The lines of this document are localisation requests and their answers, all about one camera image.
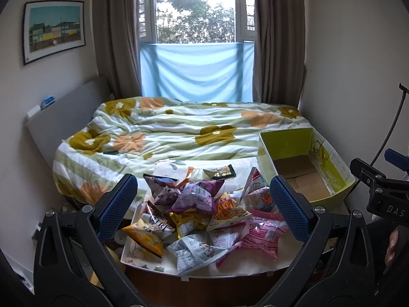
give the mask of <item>light blue cloth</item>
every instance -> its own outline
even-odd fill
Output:
[[[252,101],[254,43],[141,44],[142,93],[181,101]]]

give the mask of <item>framed picture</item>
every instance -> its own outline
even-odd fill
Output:
[[[85,46],[84,2],[27,2],[22,36],[24,64]]]

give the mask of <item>bedsheet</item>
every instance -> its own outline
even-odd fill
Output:
[[[135,97],[102,104],[92,121],[59,146],[53,176],[59,192],[95,204],[126,173],[138,179],[159,160],[223,160],[257,156],[258,134],[311,127],[297,109],[264,103],[194,103]]]

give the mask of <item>cardboard box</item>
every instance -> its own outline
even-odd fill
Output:
[[[257,162],[266,181],[282,175],[313,205],[339,206],[355,183],[334,148],[314,128],[260,133]]]

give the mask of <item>tree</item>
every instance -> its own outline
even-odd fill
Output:
[[[158,43],[234,42],[233,8],[207,0],[156,0],[156,6]]]

